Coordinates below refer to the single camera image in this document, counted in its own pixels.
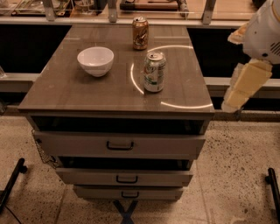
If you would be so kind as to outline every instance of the white robotic arm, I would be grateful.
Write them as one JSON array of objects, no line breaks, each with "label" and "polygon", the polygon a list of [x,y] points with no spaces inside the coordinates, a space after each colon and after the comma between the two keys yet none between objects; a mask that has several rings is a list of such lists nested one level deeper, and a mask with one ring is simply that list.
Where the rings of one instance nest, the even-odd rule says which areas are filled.
[{"label": "white robotic arm", "polygon": [[252,60],[234,70],[221,108],[239,110],[271,77],[272,66],[280,64],[280,0],[267,0],[250,21],[232,33],[228,40],[243,44]]}]

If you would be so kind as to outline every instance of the can lid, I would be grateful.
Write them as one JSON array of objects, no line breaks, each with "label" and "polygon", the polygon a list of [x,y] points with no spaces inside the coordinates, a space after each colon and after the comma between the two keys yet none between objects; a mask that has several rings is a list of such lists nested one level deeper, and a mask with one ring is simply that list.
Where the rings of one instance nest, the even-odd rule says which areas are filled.
[{"label": "can lid", "polygon": [[133,20],[136,21],[136,22],[144,22],[147,19],[145,17],[135,17]]},{"label": "can lid", "polygon": [[149,60],[161,60],[164,57],[160,52],[150,52],[148,54]]}]

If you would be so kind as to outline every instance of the floor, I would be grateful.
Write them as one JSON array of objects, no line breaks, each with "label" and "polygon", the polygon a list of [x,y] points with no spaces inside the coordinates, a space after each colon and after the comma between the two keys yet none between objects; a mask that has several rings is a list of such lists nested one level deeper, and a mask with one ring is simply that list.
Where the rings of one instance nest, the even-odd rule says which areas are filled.
[{"label": "floor", "polygon": [[[32,127],[17,108],[8,107],[0,116],[0,189],[24,158],[28,171],[19,174],[7,202],[24,224],[273,224],[277,216],[264,177],[269,167],[280,174],[279,145],[280,113],[243,111],[236,117],[218,111],[180,200],[85,200],[42,163]],[[0,223],[18,222],[5,208]]]}]

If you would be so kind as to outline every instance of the silver can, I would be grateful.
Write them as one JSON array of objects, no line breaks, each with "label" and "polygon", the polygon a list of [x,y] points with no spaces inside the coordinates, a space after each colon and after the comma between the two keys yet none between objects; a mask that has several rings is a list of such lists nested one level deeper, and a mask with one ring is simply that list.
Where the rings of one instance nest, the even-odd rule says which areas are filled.
[{"label": "silver can", "polygon": [[144,50],[148,46],[149,24],[144,17],[135,17],[132,22],[133,48]]},{"label": "silver can", "polygon": [[148,52],[144,61],[144,88],[159,92],[164,88],[166,58],[162,52]]}]

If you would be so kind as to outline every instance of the cable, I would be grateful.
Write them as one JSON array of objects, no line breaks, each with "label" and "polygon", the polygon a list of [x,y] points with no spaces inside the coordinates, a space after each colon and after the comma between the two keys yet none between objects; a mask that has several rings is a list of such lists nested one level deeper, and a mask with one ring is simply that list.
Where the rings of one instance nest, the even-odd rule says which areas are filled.
[{"label": "cable", "polygon": [[8,211],[12,214],[12,216],[15,217],[15,219],[18,221],[19,224],[22,224],[22,222],[18,219],[18,217],[7,206],[5,206],[5,208],[8,209]]}]

